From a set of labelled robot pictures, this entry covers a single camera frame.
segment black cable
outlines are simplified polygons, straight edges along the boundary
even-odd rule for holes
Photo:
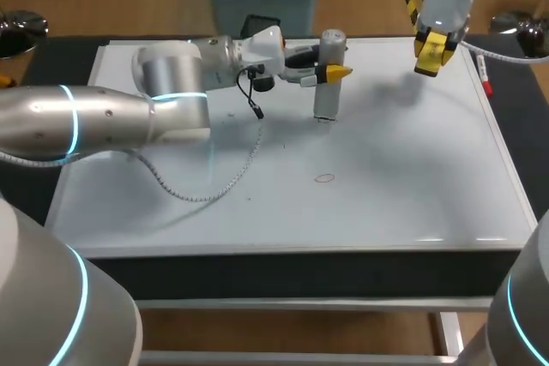
[[[250,91],[246,93],[246,91],[242,88],[242,85],[240,84],[240,75],[242,75],[246,70],[248,70],[248,79],[250,79]],[[253,78],[255,77],[255,68],[249,67],[249,68],[243,68],[241,69],[237,74],[236,84],[238,86],[238,89],[240,92],[248,99],[248,105],[250,105],[250,108],[254,111],[257,118],[259,120],[264,118],[263,111],[261,110],[261,107],[253,101],[251,98],[251,93],[253,91]]]

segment black mat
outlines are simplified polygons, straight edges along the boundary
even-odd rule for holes
[[[35,52],[24,83],[86,84],[97,47],[109,39],[113,38],[48,40]],[[512,37],[471,36],[470,41],[520,55]],[[487,60],[487,69],[495,93],[492,109],[539,219],[549,208],[549,108],[528,66]],[[0,164],[0,172],[0,190],[6,199],[43,224],[59,170]],[[496,291],[516,255],[516,251],[316,253],[94,263],[136,299],[477,297]]]

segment metal table frame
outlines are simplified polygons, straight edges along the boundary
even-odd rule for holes
[[[345,311],[431,311],[437,314],[437,331],[443,356],[354,355],[328,353],[255,353],[210,351],[144,351],[140,365],[223,364],[223,365],[368,365],[432,366],[455,364],[464,346],[456,312],[486,312],[492,300],[469,299],[200,299],[137,301],[139,309],[262,309],[262,310],[345,310]],[[484,350],[484,328],[475,336],[474,351]]]

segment small red ring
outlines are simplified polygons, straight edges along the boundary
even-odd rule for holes
[[[332,175],[331,173],[326,173],[324,175],[317,176],[317,178],[315,179],[315,182],[317,182],[317,183],[329,183],[334,179],[335,179],[334,175]]]

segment white robot body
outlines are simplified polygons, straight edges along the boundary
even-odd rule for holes
[[[142,324],[131,296],[0,200],[0,362],[136,366]]]

